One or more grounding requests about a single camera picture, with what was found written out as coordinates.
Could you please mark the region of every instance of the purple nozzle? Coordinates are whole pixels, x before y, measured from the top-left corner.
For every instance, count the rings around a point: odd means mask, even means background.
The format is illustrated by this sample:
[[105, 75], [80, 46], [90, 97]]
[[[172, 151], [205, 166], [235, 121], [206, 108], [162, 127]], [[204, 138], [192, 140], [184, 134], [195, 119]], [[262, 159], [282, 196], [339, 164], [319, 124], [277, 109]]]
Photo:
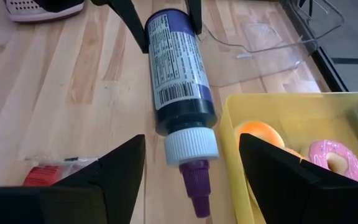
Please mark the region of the purple nozzle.
[[179, 166], [185, 181], [187, 196], [191, 198], [198, 218], [206, 218], [210, 215], [209, 195], [211, 194], [211, 186], [208, 169], [209, 162], [207, 160], [187, 162]]

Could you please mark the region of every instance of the yellow plastic bin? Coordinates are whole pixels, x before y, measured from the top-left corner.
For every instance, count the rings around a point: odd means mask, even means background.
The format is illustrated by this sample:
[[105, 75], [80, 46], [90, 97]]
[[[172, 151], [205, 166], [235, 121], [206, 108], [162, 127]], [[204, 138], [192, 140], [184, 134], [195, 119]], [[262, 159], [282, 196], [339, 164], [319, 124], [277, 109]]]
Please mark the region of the yellow plastic bin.
[[358, 93], [236, 94], [223, 108], [219, 133], [238, 224], [265, 223], [250, 200], [234, 128], [248, 120], [265, 122], [297, 152], [313, 141], [331, 139], [345, 144], [358, 158]]

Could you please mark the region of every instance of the white bottle cap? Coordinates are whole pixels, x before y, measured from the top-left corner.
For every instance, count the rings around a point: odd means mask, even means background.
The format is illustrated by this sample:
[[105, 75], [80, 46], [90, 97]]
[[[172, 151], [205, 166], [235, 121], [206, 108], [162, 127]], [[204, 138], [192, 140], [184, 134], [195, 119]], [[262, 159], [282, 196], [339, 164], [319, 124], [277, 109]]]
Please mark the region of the white bottle cap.
[[214, 131], [210, 128], [188, 128], [169, 134], [164, 140], [168, 165], [179, 165], [199, 159], [219, 157]]

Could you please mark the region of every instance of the dark blue bottle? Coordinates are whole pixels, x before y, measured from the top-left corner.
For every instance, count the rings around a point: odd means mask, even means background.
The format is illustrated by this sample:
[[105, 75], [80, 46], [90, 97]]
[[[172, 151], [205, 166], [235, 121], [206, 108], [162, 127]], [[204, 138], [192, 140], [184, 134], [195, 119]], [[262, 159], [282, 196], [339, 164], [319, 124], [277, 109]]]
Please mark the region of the dark blue bottle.
[[209, 216], [209, 159], [219, 157], [211, 91], [187, 14], [164, 9], [145, 25], [149, 44], [156, 132], [167, 164], [179, 166], [197, 217]]

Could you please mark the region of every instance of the pink donut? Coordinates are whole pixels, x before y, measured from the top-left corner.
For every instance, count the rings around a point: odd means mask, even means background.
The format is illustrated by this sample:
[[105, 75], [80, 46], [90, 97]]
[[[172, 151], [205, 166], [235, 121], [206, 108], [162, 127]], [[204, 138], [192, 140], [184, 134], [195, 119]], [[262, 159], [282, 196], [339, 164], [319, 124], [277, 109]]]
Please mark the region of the pink donut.
[[313, 142], [308, 157], [318, 166], [358, 181], [358, 159], [341, 143], [330, 140]]

